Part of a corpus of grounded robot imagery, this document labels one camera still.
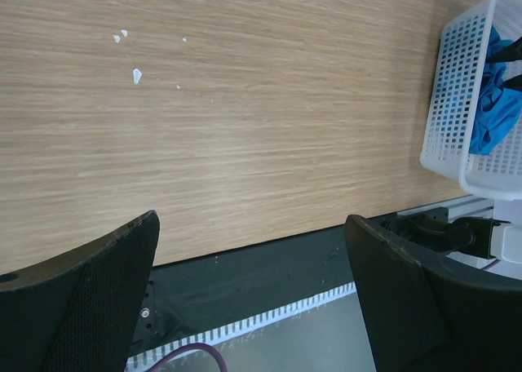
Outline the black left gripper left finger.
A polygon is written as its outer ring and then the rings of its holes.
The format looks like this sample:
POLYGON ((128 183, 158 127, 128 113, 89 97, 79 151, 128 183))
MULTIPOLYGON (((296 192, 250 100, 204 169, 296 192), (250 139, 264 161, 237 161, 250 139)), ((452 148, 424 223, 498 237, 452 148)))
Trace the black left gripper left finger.
POLYGON ((160 232, 153 210, 1 276, 3 371, 123 371, 160 232))

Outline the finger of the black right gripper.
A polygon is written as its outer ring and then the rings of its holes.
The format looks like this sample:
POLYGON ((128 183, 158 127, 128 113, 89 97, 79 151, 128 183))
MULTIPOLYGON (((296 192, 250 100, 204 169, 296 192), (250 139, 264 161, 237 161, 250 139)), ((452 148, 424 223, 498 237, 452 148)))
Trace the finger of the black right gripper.
POLYGON ((522 75, 520 74, 504 81, 502 87, 513 91, 522 91, 522 75))
POLYGON ((500 51, 492 54, 488 58, 490 64, 493 63, 508 63, 522 60, 522 38, 502 48, 500 51))

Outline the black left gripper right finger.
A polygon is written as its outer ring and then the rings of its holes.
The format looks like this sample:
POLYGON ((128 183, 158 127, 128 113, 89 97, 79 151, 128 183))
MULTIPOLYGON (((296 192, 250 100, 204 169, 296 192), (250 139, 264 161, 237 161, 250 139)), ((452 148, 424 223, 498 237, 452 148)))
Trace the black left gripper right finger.
POLYGON ((519 371, 521 282, 407 241, 360 215, 347 255, 378 371, 519 371))

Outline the blue t shirt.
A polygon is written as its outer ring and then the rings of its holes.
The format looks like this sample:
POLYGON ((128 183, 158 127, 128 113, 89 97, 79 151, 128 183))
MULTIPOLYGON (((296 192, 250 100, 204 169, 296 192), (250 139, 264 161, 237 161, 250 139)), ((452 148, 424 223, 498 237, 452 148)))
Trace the blue t shirt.
POLYGON ((481 80, 469 153, 488 155, 510 133, 521 113, 521 91, 504 89, 508 79, 503 75, 510 63, 488 62, 488 58, 515 41, 501 39, 496 29, 490 30, 489 45, 481 80))

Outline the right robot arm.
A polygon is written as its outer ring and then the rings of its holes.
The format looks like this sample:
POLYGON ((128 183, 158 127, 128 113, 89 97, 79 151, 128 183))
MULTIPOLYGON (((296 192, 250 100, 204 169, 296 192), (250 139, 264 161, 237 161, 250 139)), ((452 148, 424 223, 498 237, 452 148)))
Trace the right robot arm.
MULTIPOLYGON (((480 86, 470 153, 489 155, 521 115, 521 76, 502 78, 507 63, 521 60, 521 40, 502 40, 491 30, 480 86)), ((521 226, 497 219, 457 219, 443 223, 423 215, 395 215, 385 229, 437 253, 458 251, 483 259, 521 261, 521 226)))

